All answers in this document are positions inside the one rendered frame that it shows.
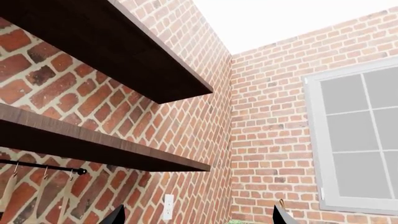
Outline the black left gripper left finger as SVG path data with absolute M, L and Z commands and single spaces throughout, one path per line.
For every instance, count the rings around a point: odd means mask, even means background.
M 125 222 L 125 211 L 124 205 L 120 205 L 115 208 L 108 216 L 102 220 L 102 224 L 124 224 Z

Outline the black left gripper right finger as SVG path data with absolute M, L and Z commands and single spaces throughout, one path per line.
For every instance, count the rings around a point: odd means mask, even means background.
M 274 205 L 272 224 L 295 224 L 295 220 L 279 205 Z

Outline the grey framed window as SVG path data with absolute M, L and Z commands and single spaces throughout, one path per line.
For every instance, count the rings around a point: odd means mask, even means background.
M 398 216 L 398 56 L 303 82 L 320 208 Z

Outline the white wall outlet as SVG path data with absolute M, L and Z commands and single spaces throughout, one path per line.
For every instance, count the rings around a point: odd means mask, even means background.
M 164 210 L 162 214 L 163 220 L 171 220 L 174 209 L 174 195 L 165 194 L 164 195 Z

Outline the dark wooden wall shelf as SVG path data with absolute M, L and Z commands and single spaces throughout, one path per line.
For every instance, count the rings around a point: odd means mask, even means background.
M 169 152 L 0 104 L 0 147 L 149 172 L 208 172 Z
M 118 0 L 0 0 L 0 17 L 158 104 L 213 92 Z

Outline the black hanging rail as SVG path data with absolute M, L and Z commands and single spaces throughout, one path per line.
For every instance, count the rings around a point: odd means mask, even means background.
M 85 175 L 88 171 L 84 168 L 72 168 L 72 167 L 60 167 L 60 166 L 50 166 L 45 164 L 34 164 L 30 162 L 19 162 L 13 160 L 5 160 L 0 159 L 0 164 L 12 164 L 15 166 L 26 166 L 26 167 L 36 167 L 43 169 L 52 169 L 52 170 L 60 170 L 60 171 L 72 171 L 73 173 L 77 173 L 78 175 Z

